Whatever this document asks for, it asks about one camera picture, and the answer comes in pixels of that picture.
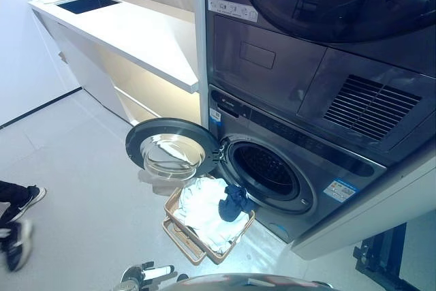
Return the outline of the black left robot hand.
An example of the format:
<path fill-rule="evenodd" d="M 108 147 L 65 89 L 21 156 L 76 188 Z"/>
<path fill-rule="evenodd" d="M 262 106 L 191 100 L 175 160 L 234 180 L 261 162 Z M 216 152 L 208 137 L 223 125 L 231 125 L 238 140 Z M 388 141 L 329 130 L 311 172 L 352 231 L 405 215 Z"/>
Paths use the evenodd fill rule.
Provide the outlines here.
<path fill-rule="evenodd" d="M 170 275 L 173 272 L 175 272 L 174 265 L 155 267 L 153 261 L 145 262 L 140 265 L 140 282 L 147 285 L 154 279 Z"/>

